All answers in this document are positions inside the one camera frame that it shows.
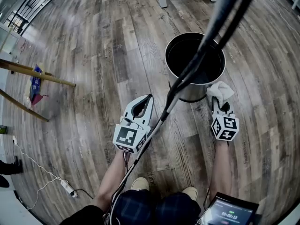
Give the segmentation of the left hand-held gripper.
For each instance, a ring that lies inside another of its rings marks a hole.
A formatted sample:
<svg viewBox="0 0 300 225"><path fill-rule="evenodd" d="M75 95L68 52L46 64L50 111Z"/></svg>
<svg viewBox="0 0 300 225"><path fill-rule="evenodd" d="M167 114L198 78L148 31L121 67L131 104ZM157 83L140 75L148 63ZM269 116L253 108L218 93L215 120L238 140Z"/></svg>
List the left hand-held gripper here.
<svg viewBox="0 0 300 225"><path fill-rule="evenodd" d="M113 144L124 152L137 154L150 133L154 98L151 94L143 95L131 101L115 127Z"/></svg>

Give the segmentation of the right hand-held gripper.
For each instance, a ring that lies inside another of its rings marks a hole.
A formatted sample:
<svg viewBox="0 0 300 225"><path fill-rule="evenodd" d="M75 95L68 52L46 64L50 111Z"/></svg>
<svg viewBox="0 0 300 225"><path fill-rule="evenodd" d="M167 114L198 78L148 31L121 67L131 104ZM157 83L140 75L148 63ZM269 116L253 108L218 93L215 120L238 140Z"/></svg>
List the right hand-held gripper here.
<svg viewBox="0 0 300 225"><path fill-rule="evenodd" d="M219 101L212 97L212 124L211 129L217 140L232 141L238 134L239 119L235 117L234 106L232 102L227 101L224 104L224 111L219 107Z"/></svg>

